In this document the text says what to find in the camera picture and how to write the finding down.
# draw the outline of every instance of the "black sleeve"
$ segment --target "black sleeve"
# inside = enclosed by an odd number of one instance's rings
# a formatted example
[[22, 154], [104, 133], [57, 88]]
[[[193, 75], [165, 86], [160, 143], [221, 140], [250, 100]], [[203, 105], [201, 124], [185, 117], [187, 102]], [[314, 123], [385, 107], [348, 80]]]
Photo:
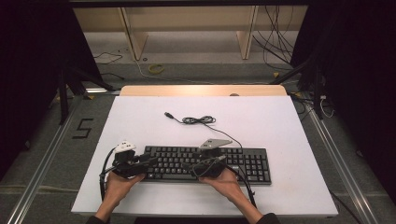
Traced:
[[105, 224], [105, 222], [97, 217], [90, 217], [85, 224]]
[[268, 213], [260, 218], [257, 224], [280, 224], [280, 221], [274, 213]]

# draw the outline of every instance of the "white tabletop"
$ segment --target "white tabletop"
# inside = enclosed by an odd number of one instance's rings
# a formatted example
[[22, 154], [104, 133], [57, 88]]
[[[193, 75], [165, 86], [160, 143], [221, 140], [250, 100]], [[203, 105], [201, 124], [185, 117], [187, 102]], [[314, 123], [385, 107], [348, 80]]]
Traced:
[[[213, 128], [243, 147], [265, 147], [271, 186], [252, 186], [262, 213], [279, 216], [333, 217], [337, 210], [289, 96], [119, 96], [108, 115], [72, 212], [94, 214], [101, 203], [99, 174], [109, 150], [121, 141], [145, 146], [198, 147], [208, 138], [229, 139], [204, 125], [183, 125], [164, 112], [216, 118]], [[226, 147], [238, 147], [232, 143]], [[108, 166], [113, 161], [110, 157]], [[134, 186], [114, 213], [137, 217], [240, 217], [232, 203], [210, 186], [147, 183]]]

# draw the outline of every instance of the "space bar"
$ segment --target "space bar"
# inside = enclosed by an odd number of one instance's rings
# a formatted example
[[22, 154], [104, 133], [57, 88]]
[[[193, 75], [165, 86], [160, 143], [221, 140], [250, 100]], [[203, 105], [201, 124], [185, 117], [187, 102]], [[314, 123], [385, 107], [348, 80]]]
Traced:
[[191, 175], [169, 175], [163, 174], [163, 179], [196, 180], [197, 177]]

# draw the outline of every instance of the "keyboard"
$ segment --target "keyboard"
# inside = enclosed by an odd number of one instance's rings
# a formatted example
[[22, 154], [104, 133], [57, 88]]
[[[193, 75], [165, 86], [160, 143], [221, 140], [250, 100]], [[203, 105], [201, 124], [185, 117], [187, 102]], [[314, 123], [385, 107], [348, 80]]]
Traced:
[[[198, 147], [161, 147], [147, 146], [145, 153], [151, 158], [157, 157], [158, 163], [148, 168], [146, 182], [197, 182], [197, 177], [184, 170], [182, 163], [196, 164], [199, 159], [194, 154], [200, 152]], [[221, 154], [226, 156], [225, 163], [232, 167], [250, 185], [270, 185], [271, 175], [265, 148], [221, 147]]]

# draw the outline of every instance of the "person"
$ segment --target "person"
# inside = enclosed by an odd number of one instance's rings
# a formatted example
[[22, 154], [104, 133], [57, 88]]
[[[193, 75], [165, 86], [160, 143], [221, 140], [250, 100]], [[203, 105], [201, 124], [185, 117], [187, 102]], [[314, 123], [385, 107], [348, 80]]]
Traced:
[[[133, 185], [141, 181], [145, 175], [136, 175], [131, 179], [125, 179], [110, 172], [107, 177], [106, 194], [96, 214], [88, 219], [86, 224], [104, 224], [110, 218], [113, 210], [125, 198]], [[221, 195], [233, 203], [245, 216], [250, 224], [279, 224], [274, 213], [265, 216], [247, 199], [236, 180], [235, 174], [224, 169], [217, 178], [200, 177], [199, 180], [212, 186]]]

